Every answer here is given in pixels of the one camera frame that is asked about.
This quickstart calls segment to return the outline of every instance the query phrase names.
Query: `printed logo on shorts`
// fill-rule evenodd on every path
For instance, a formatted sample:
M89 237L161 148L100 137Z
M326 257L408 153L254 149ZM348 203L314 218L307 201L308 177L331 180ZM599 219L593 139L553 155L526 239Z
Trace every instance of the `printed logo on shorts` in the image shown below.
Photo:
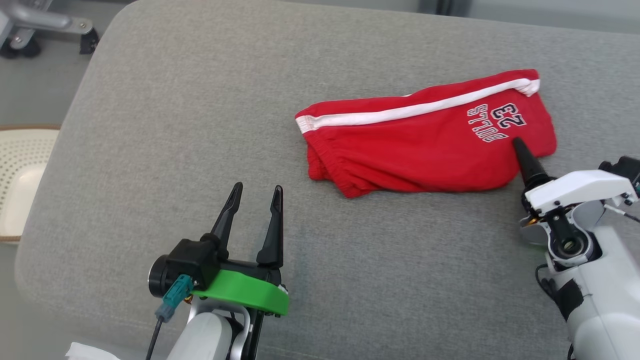
M497 127L493 125L491 118L497 123ZM518 113L518 108L515 104L508 103L499 108L495 108L488 111L486 104L478 105L475 108L471 108L467 111L468 117L475 117L468 121L470 125L473 125L473 132L476 136L484 142L492 142L494 140L506 139L509 137L507 134L503 134L498 130L508 129L511 126L524 126L527 125L521 114Z

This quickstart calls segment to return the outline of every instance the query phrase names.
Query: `gray floor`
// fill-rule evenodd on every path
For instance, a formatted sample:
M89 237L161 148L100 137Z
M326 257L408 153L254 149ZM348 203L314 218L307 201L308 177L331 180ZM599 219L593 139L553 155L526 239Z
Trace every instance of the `gray floor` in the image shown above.
M435 0L430 0L427 3L420 0L288 1L341 4L411 12L418 11L418 9L430 12L435 7ZM492 1L496 2L497 0L484 1L488 3L487 6L493 6ZM476 17L533 24L547 24L545 21L549 22L548 12L540 12L539 16L533 19L531 14L534 12L523 12L522 10L515 12L513 8L505 8L504 6L500 6L501 15L496 15L496 11L492 10L485 11L486 16L484 16L483 8L479 8L478 4L482 5L482 0L472 9L477 13ZM123 7L122 3L56 0L51 9L91 18L98 32L102 34L111 19ZM593 22L591 17L589 21L586 21L584 16L573 14L571 15L573 22L570 22L567 20L569 17L562 18L562 13L557 14L558 18L554 18L554 22L548 23L548 25L565 26L570 23L576 28L640 33L638 25L640 23L635 20L625 22L623 28L616 28L616 24L620 24L620 22L612 20L611 16L601 18L600 22ZM518 16L526 17L526 19L520 19ZM38 40L42 46L42 54L35 59L5 60L0 58L0 124L61 124L73 101L90 57L78 55L76 38L58 38L50 35L42 37L40 35ZM97 345L112 351L121 360L143 358L143 354L139 352L111 348L108 344L100 344L95 340L73 335L72 329L63 331L49 323L46 316L37 309L26 304L17 293L13 281L15 252L16 247L0 244L0 324L3 330L0 335L0 357L2 359L62 360L72 341Z

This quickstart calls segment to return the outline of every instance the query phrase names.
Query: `gray fabric surface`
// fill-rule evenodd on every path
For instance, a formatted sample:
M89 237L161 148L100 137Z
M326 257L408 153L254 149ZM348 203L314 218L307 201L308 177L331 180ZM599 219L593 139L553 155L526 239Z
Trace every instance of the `gray fabric surface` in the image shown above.
M144 348L147 272L244 182L229 251L255 259L285 190L291 313L261 359L562 359L564 322L521 243L519 179L484 193L347 200L306 174L294 114L535 68L556 175L640 156L640 37L259 0L141 0L104 35L20 245L22 294L85 336ZM633 224L621 222L640 255ZM166 350L186 308L163 327Z

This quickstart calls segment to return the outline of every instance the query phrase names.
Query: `white stripe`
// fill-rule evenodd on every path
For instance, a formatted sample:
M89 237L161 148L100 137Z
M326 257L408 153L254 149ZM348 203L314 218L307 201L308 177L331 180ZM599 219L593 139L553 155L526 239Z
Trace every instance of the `white stripe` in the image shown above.
M482 90L462 94L448 99L442 99L424 104L405 106L403 108L395 108L383 111L375 111L370 113L347 113L322 115L313 117L304 115L296 118L298 127L302 133L317 130L323 126L354 126L376 124L384 121L405 119L417 115L432 113L434 111L452 108L480 100L487 96L503 92L505 90L515 89L526 96L531 96L540 89L540 80L516 79L507 81L506 83L493 85Z

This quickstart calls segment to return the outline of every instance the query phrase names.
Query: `green plastic part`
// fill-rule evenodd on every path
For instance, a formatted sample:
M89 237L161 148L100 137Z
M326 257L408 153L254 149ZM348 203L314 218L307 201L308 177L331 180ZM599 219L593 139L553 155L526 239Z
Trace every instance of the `green plastic part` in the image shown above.
M205 291L192 291L194 296L233 302L265 313L286 315L289 295L270 282L235 271L220 270Z

